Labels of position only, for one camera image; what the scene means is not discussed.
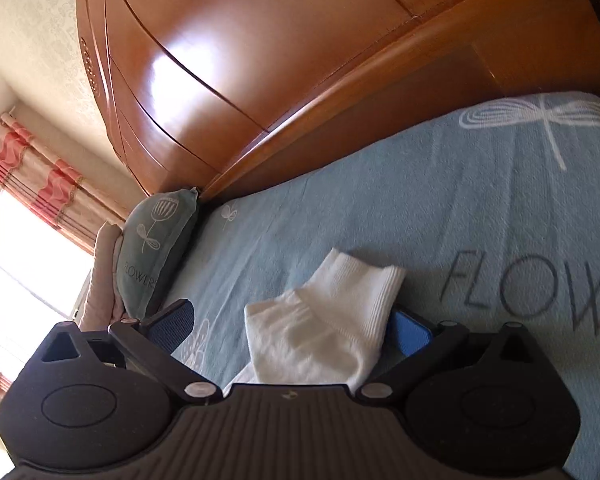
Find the white printed sweatshirt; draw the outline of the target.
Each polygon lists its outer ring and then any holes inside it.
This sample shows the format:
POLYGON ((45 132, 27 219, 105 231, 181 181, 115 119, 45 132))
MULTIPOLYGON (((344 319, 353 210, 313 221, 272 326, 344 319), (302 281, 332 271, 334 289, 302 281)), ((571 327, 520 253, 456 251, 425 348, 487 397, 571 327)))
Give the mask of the white printed sweatshirt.
POLYGON ((332 249, 302 286, 245 306, 250 361, 230 384, 360 388, 405 274, 332 249))

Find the pink floral folded quilt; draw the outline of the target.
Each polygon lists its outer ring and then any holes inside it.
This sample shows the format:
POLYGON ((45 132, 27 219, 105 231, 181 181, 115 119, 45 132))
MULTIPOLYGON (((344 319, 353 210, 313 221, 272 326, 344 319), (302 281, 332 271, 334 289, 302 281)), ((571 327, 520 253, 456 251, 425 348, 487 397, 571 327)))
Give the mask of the pink floral folded quilt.
POLYGON ((118 291, 117 268, 123 236, 115 224, 105 223, 96 236, 94 266, 78 326, 84 332, 106 330, 126 318, 118 291))

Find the green flower pillow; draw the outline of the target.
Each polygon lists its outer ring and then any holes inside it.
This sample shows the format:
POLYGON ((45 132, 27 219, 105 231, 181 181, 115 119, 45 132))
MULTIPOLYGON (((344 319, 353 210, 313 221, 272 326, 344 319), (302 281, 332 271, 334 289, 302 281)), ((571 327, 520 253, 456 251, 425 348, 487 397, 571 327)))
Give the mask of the green flower pillow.
POLYGON ((155 314, 189 248, 198 217, 198 191, 181 188, 140 202, 126 220, 116 283, 131 318, 155 314))

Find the window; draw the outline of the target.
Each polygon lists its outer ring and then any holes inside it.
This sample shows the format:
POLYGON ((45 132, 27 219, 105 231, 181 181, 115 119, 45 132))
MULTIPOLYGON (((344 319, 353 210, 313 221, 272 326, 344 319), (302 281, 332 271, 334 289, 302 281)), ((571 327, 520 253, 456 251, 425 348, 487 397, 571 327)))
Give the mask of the window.
POLYGON ((93 257, 0 188, 0 372, 15 378, 84 297, 93 257))

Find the blue patterned bed sheet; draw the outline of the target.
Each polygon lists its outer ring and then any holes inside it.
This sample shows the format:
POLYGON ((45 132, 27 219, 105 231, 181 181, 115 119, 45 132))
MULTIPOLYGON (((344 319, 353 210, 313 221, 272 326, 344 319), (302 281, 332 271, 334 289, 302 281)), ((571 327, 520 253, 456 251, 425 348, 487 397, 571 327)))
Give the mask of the blue patterned bed sheet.
POLYGON ((428 321, 527 326, 580 408, 568 471, 600 479, 598 96, 457 110, 215 209, 169 292, 196 315, 174 356, 227 385, 248 361, 244 307, 334 248, 402 266, 399 304, 428 321))

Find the pink striped curtain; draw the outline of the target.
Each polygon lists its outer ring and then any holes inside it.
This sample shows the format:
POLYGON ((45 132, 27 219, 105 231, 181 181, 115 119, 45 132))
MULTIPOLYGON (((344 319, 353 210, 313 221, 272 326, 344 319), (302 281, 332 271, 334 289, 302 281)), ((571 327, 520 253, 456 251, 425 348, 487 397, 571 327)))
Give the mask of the pink striped curtain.
POLYGON ((130 214, 7 113, 0 117, 0 187, 87 252, 103 224, 123 226, 130 214))

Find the wooden headboard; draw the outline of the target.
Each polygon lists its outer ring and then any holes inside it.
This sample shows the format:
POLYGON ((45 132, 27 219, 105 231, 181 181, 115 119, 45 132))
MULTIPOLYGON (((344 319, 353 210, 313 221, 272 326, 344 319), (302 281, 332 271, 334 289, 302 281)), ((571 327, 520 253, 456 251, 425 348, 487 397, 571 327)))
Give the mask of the wooden headboard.
POLYGON ((76 0, 76 17, 148 194, 241 196, 468 105, 600 96, 592 0, 76 0))

